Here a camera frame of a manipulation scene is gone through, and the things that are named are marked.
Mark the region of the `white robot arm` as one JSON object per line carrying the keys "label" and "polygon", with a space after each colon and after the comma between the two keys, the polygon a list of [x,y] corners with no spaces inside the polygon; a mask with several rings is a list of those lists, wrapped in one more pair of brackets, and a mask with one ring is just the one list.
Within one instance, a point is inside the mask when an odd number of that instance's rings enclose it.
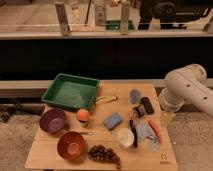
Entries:
{"label": "white robot arm", "polygon": [[162,109],[177,112],[185,102],[190,102],[213,118],[213,90],[203,84],[206,79],[207,72],[199,64],[168,72],[164,78],[165,88],[159,95]]}

